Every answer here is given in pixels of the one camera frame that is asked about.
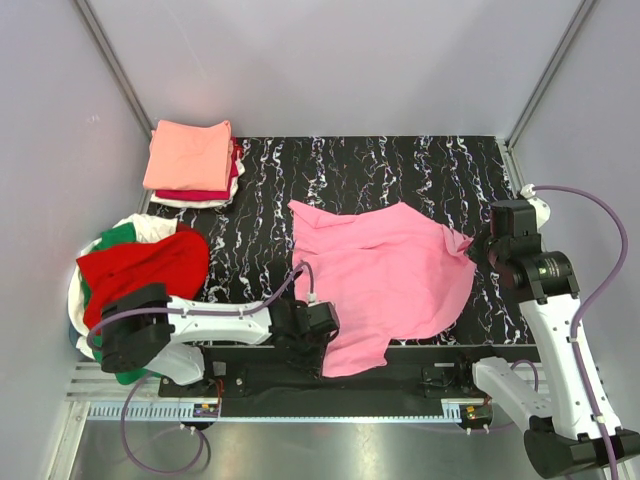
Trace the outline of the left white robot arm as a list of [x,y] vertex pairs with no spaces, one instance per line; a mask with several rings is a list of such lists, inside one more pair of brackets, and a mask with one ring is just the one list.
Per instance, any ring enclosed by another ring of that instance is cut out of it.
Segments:
[[198,342],[267,345],[289,361],[318,363],[339,331],[334,305],[314,295],[308,302],[274,295],[246,304],[202,303],[171,296],[154,283],[103,308],[94,350],[106,373],[146,370],[203,396],[214,388],[216,372]]

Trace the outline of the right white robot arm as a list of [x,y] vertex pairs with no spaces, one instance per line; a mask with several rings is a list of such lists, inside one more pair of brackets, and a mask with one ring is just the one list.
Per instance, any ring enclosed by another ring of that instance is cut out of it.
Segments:
[[545,252],[538,234],[492,234],[467,250],[505,281],[534,333],[549,395],[543,397],[500,357],[468,362],[454,371],[466,396],[481,391],[497,401],[523,434],[539,476],[552,479],[607,467],[639,454],[639,434],[626,429],[602,388],[581,325],[577,280],[568,258]]

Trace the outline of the pink t shirt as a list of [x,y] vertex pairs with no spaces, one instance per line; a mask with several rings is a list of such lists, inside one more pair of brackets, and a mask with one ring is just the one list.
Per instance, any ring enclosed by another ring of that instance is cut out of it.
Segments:
[[393,340],[434,337],[451,327],[471,294],[475,263],[470,237],[405,203],[338,215],[299,201],[293,216],[298,300],[314,292],[334,304],[338,336],[328,345],[322,373],[357,374],[386,364]]

